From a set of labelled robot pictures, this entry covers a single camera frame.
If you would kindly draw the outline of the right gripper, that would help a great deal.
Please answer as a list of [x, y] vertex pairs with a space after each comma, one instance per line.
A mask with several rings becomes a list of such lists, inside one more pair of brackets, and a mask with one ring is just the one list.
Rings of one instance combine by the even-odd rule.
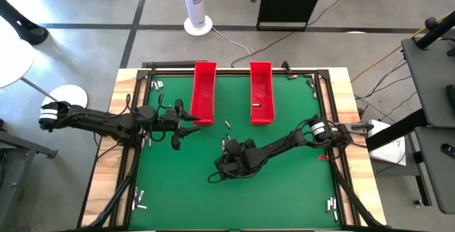
[[239, 143], [236, 139], [227, 142], [223, 159], [236, 162], [239, 174], [232, 179], [246, 179], [254, 176], [258, 170], [258, 148], [252, 139]]

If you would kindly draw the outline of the white paper sheet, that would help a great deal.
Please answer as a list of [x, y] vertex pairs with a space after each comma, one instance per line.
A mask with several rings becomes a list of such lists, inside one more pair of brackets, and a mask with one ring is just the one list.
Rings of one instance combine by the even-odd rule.
[[[368, 130], [369, 137], [372, 137], [373, 135], [390, 126], [389, 124], [381, 122], [379, 120], [369, 120], [368, 124], [373, 126], [371, 130]], [[382, 147], [376, 150], [369, 152], [369, 156], [373, 159], [377, 159], [380, 161], [405, 166], [406, 165], [405, 153], [406, 153], [405, 138], [400, 137], [386, 145], [383, 145]]]

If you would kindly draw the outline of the green table mat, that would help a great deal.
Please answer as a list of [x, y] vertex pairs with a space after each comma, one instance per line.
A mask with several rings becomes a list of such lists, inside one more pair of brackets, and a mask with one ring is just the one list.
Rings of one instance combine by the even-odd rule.
[[[214, 122], [171, 147], [170, 135], [156, 133], [141, 153], [136, 184], [144, 190], [142, 206], [133, 211], [133, 230], [338, 228], [326, 202], [333, 180], [320, 149], [297, 147], [270, 159], [255, 176], [221, 181], [215, 160], [221, 139], [253, 139], [263, 147], [291, 132], [302, 120], [320, 113], [306, 78], [273, 79], [272, 124], [250, 121], [250, 79], [219, 76], [215, 83]], [[225, 121], [231, 125], [228, 129]]]

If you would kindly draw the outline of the red plastic bin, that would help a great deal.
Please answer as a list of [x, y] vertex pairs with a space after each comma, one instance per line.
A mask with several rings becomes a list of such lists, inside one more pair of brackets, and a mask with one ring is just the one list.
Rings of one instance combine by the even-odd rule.
[[[250, 121], [253, 125], [270, 125], [274, 121], [274, 94], [272, 64], [253, 61], [250, 63]], [[253, 103], [262, 104], [253, 107]]]
[[211, 125], [214, 122], [216, 62], [196, 62], [193, 76], [191, 114], [199, 120], [195, 125]]

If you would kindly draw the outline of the black flat device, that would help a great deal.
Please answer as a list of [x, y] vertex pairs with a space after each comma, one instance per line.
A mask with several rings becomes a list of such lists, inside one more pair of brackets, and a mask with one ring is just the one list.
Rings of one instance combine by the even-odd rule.
[[451, 111], [455, 115], [455, 84], [449, 84], [445, 87], [445, 89], [449, 106], [451, 108]]

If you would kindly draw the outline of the white round pedestal table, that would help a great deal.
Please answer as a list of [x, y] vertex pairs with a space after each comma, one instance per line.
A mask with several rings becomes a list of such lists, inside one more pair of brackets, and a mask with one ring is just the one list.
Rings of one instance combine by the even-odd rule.
[[34, 48], [18, 36], [0, 34], [0, 88], [8, 87], [21, 80], [45, 95], [39, 119], [46, 122], [57, 120], [59, 110], [51, 104], [62, 103], [87, 107], [88, 95], [78, 85], [61, 85], [50, 93], [26, 78], [34, 62]]

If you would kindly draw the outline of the grey workbench top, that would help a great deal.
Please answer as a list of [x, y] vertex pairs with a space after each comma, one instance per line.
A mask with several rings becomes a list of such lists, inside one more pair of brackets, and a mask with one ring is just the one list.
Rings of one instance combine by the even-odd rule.
[[439, 210], [455, 215], [455, 159], [441, 151], [443, 143], [455, 147], [455, 129], [417, 127], [418, 162], [423, 162], [429, 175]]
[[420, 49], [405, 39], [401, 46], [428, 125], [455, 128], [455, 110], [446, 93], [446, 86], [455, 85], [455, 56], [447, 55], [455, 42], [438, 40]]

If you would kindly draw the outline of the black frame strut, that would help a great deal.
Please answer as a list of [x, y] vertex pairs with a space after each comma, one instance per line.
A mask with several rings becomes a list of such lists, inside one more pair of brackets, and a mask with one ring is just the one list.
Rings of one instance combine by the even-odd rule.
[[344, 179], [342, 173], [339, 171], [338, 166], [335, 161], [335, 156], [331, 150], [328, 151], [329, 157], [329, 164], [331, 171], [333, 172], [334, 179], [341, 185], [343, 190], [348, 196], [349, 202], [351, 202], [358, 213], [362, 216], [363, 220], [366, 222], [368, 227], [370, 228], [384, 228], [385, 226], [382, 225], [379, 221], [377, 221], [373, 215], [365, 208], [361, 200], [356, 196], [352, 187], [348, 184], [348, 182]]
[[101, 146], [77, 222], [87, 232], [127, 230], [134, 201], [139, 147]]

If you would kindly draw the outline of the black remote control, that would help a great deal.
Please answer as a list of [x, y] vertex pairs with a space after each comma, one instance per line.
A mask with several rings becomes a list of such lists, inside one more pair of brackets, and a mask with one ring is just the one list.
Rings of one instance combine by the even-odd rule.
[[455, 147], [450, 145], [450, 144], [447, 144], [447, 143], [443, 143], [441, 145], [441, 151], [451, 157], [452, 159], [455, 159]]

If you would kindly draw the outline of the black diagonal beam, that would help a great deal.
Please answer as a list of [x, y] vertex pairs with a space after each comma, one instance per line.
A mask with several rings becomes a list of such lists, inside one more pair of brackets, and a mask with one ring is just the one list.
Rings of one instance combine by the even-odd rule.
[[424, 110], [420, 109], [406, 116], [400, 121], [380, 130], [366, 139], [369, 152], [374, 151], [392, 141], [411, 133], [416, 127], [428, 125]]

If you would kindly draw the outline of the black pole stand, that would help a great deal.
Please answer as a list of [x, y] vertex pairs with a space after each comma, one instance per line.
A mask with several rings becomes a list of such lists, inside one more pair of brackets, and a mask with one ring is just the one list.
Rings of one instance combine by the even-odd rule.
[[428, 32], [422, 38], [414, 40], [416, 47], [422, 50], [426, 49], [455, 26], [455, 11], [452, 11], [442, 19], [429, 17], [425, 20], [424, 25]]

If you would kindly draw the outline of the black curved stand leg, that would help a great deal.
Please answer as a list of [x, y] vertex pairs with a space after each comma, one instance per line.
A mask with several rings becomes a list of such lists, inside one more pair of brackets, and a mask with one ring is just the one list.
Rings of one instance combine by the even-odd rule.
[[30, 21], [7, 0], [0, 0], [0, 16], [17, 32], [19, 38], [36, 46], [44, 42], [49, 32], [45, 27]]

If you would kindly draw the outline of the tall black cabinet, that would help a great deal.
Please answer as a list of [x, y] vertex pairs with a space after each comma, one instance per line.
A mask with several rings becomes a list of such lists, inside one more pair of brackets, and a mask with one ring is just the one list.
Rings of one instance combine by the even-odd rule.
[[318, 0], [260, 0], [258, 31], [304, 31]]

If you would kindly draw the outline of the grey metal cart frame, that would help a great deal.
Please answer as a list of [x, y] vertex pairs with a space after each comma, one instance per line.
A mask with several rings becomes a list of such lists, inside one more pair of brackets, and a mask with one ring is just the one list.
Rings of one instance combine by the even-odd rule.
[[7, 232], [23, 185], [37, 154], [49, 159], [58, 151], [9, 134], [0, 120], [0, 232]]

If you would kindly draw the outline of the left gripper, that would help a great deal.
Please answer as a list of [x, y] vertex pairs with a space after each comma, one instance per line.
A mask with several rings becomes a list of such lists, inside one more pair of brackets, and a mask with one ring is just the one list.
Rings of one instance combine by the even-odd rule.
[[162, 115], [159, 118], [159, 121], [161, 122], [161, 128], [164, 132], [173, 132], [173, 135], [171, 137], [171, 146], [174, 150], [179, 150], [181, 148], [181, 143], [180, 139], [181, 137], [186, 137], [190, 135], [191, 133], [197, 132], [200, 130], [200, 127], [190, 127], [190, 128], [181, 128], [181, 119], [185, 121], [199, 121], [200, 118], [194, 115], [191, 115], [187, 112], [182, 112], [183, 108], [183, 101], [182, 99], [177, 99], [174, 103], [173, 108], [177, 112], [178, 116], [178, 122], [164, 122], [162, 119]]

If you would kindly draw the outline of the black flat bar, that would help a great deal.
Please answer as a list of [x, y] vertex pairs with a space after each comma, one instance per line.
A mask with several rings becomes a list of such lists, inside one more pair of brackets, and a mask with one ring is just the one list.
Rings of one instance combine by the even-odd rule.
[[141, 67], [150, 68], [150, 69], [157, 69], [157, 68], [179, 69], [179, 68], [194, 68], [195, 64], [196, 64], [196, 62], [194, 60], [153, 61], [153, 62], [143, 62]]

